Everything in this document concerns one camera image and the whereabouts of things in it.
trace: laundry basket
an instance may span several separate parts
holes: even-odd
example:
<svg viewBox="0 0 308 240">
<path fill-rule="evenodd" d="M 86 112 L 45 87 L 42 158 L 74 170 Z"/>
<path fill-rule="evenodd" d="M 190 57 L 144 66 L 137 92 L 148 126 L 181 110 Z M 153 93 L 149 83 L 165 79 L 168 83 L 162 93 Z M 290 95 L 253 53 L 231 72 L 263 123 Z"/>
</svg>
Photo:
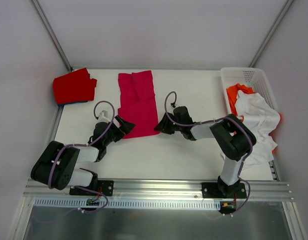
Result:
<svg viewBox="0 0 308 240">
<path fill-rule="evenodd" d="M 259 93 L 265 99 L 266 103 L 278 112 L 276 100 L 263 70 L 252 67 L 224 67 L 220 70 L 220 76 L 226 108 L 229 114 L 231 113 L 231 109 L 226 89 L 236 84 L 252 87 L 254 92 Z"/>
</svg>

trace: folded red shirt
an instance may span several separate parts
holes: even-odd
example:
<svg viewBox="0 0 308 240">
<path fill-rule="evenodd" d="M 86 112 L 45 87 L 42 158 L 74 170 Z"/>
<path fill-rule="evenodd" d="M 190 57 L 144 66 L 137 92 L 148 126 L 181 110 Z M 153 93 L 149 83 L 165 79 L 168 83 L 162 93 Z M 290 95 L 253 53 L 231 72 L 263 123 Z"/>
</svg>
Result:
<svg viewBox="0 0 308 240">
<path fill-rule="evenodd" d="M 97 80 L 90 79 L 86 68 L 55 78 L 53 83 L 56 103 L 59 106 L 94 100 Z"/>
<path fill-rule="evenodd" d="M 118 115 L 136 126 L 124 138 L 137 138 L 159 134 L 153 77 L 151 71 L 118 74 L 120 108 Z"/>
</svg>

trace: gray wall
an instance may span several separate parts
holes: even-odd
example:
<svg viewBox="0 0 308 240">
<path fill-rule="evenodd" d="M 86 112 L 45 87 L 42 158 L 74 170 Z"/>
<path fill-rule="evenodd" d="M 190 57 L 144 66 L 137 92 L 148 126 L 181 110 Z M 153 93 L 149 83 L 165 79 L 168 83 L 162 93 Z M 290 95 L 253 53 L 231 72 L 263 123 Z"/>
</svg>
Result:
<svg viewBox="0 0 308 240">
<path fill-rule="evenodd" d="M 40 0 L 72 66 L 247 67 L 286 0 Z"/>
<path fill-rule="evenodd" d="M 0 240 L 56 112 L 51 89 L 66 70 L 28 0 L 0 0 Z"/>
<path fill-rule="evenodd" d="M 279 169 L 308 235 L 308 0 L 295 1 L 256 67 L 266 72 L 283 115 L 275 138 Z"/>
</svg>

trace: orange cloth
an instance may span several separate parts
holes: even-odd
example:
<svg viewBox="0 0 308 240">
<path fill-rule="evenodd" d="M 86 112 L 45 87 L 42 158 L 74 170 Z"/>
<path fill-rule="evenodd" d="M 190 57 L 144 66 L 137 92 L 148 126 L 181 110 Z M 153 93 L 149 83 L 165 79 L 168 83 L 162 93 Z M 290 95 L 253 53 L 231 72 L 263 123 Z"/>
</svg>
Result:
<svg viewBox="0 0 308 240">
<path fill-rule="evenodd" d="M 245 94 L 256 93 L 256 92 L 253 91 L 253 89 L 251 87 L 247 87 L 247 86 L 241 85 L 241 84 L 236 84 L 236 85 L 230 86 L 228 89 L 226 89 L 230 109 L 231 109 L 232 113 L 235 114 L 235 116 L 237 116 L 235 103 L 237 101 L 237 93 L 238 93 L 239 90 L 242 90 L 243 93 L 245 93 Z"/>
</svg>

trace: white table surface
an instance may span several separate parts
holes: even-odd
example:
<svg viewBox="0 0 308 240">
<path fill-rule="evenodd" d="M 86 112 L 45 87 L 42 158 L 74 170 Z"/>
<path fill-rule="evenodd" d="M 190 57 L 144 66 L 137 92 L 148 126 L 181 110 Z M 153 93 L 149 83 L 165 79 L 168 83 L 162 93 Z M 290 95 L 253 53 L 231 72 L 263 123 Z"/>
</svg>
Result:
<svg viewBox="0 0 308 240">
<path fill-rule="evenodd" d="M 110 101 L 117 114 L 120 107 L 118 73 L 140 70 L 90 69 L 98 80 L 95 100 L 64 107 L 55 140 L 86 143 L 93 134 L 97 120 L 94 105 L 100 100 Z M 177 104 L 187 106 L 194 121 L 209 120 L 227 115 L 219 71 L 207 70 L 152 70 L 159 121 L 164 115 L 164 100 L 170 91 L 176 91 Z M 111 108 L 105 103 L 97 112 Z M 186 140 L 181 133 L 174 135 L 122 139 L 107 147 L 107 154 L 97 163 L 82 163 L 82 167 L 98 173 L 99 178 L 215 180 L 223 168 L 221 149 L 215 139 Z M 271 181 L 267 163 L 242 171 L 246 180 Z"/>
</svg>

